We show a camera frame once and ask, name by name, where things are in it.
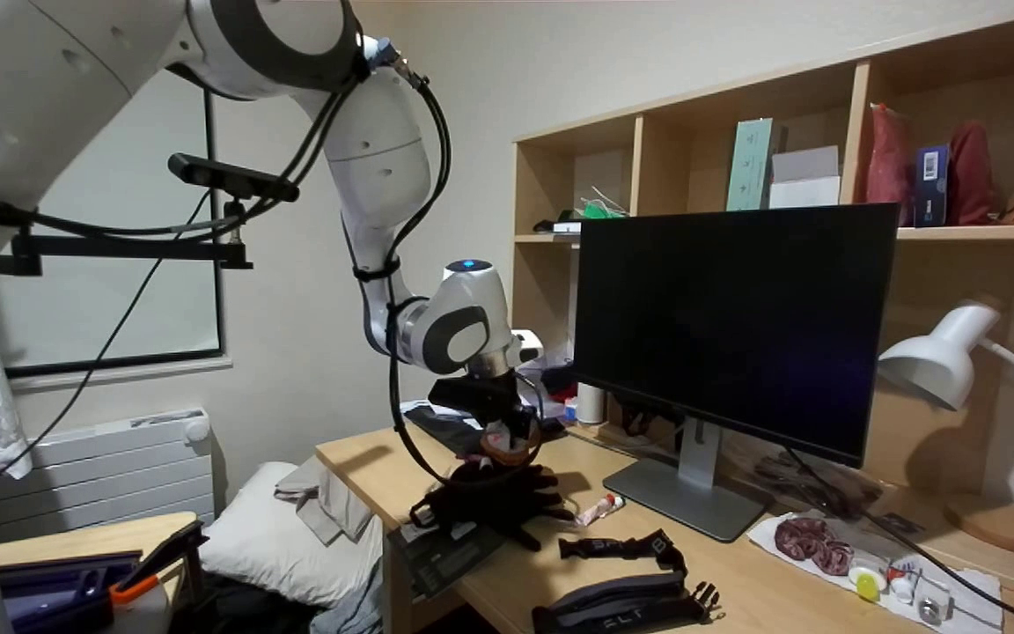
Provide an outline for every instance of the wooden desk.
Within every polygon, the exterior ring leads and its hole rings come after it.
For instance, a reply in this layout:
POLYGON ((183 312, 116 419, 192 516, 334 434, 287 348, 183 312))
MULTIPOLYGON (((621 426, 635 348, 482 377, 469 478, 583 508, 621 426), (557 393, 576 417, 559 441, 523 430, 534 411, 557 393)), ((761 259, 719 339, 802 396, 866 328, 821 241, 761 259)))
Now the wooden desk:
MULTIPOLYGON (((415 443, 428 460, 436 473, 450 473, 454 460, 432 443, 426 434, 410 426, 415 443)), ((319 462, 332 467, 381 517, 386 529, 396 529, 409 508, 428 489, 428 476, 406 455, 396 434, 376 430, 363 438, 345 438, 317 448, 319 462)), ((603 496, 603 478, 631 467, 635 460, 604 450, 597 443, 567 438, 547 443, 538 455, 550 467, 571 505, 583 508, 603 496)), ((910 620, 889 618, 879 605, 858 604, 853 593, 822 586, 761 548, 739 543, 711 543, 683 527, 644 511, 636 505, 621 516, 575 534, 557 523, 530 523, 529 534, 541 541, 541 555, 523 555, 516 548, 496 550, 476 570, 469 570, 454 593, 477 610, 496 630, 530 630, 530 605, 550 605, 559 596, 624 577, 624 575, 656 575, 656 561, 576 561, 567 565, 557 556, 557 541, 639 541, 656 529, 677 543, 685 556, 691 586, 716 583, 723 593, 725 620, 716 630, 921 630, 910 620)), ((392 605, 409 605, 406 589, 392 586, 392 605)), ((402 630, 402 610, 386 615, 386 624, 402 630)))
MULTIPOLYGON (((68 561, 68 556, 96 556, 96 555, 121 555, 121 550, 156 550, 172 534, 192 527, 198 516, 156 516, 141 523, 121 523, 121 527, 96 527, 76 534, 56 534, 56 535, 34 535, 17 543, 0 543, 0 568, 10 565, 38 565, 38 561, 68 561)), ((175 604, 178 596, 178 575, 172 570, 164 577, 164 598, 175 604)))

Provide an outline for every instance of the white pillow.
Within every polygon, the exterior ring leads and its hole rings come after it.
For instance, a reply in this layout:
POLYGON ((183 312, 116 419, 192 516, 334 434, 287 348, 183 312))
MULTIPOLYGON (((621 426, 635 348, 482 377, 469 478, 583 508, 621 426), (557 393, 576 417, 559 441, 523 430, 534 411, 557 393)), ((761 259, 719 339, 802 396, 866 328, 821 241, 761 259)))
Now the white pillow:
POLYGON ((274 501, 274 482, 295 473, 287 462, 263 462, 232 496, 213 527, 205 529, 200 565, 212 575, 277 593, 291 604, 328 605, 365 586, 381 561, 381 517, 371 517, 358 543, 324 548, 295 508, 274 501))

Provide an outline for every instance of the radiator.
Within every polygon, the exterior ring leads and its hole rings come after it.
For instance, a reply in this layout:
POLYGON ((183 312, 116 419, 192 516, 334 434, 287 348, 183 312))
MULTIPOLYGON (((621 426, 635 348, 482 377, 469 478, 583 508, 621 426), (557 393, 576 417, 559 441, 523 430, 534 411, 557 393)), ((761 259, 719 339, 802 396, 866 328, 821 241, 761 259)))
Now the radiator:
POLYGON ((206 411, 48 434, 24 478, 0 478, 0 543, 164 511, 213 517, 206 411))

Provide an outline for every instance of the lamp shade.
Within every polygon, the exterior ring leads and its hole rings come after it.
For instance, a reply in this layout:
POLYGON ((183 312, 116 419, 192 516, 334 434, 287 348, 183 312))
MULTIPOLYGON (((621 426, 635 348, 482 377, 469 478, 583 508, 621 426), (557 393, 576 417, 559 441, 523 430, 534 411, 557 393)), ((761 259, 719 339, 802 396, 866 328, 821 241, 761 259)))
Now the lamp shade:
POLYGON ((954 307, 929 335, 903 339, 879 356, 879 377, 943 409, 960 409, 970 393, 970 347, 997 326, 983 305, 954 307))

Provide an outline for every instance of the robotic hand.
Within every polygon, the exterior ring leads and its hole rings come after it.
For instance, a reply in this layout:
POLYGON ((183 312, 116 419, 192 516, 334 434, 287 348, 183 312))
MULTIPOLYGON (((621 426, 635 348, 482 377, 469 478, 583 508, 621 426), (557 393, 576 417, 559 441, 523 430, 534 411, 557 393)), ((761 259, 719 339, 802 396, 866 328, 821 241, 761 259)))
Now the robotic hand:
MULTIPOLYGON (((406 80, 428 94, 426 80, 358 33, 348 0, 0 0, 0 251, 41 219, 34 210, 48 185, 164 66, 229 100, 295 100, 317 120, 307 145, 328 154, 345 202, 365 342, 394 365, 469 370, 496 396, 488 401, 514 401, 516 339, 496 272, 454 262, 432 295, 410 295, 396 275, 396 242, 436 202, 448 161, 428 187, 402 92, 406 80)), ((281 179, 301 179, 311 160, 285 167, 281 179)), ((205 238, 266 210, 260 198, 205 238)))

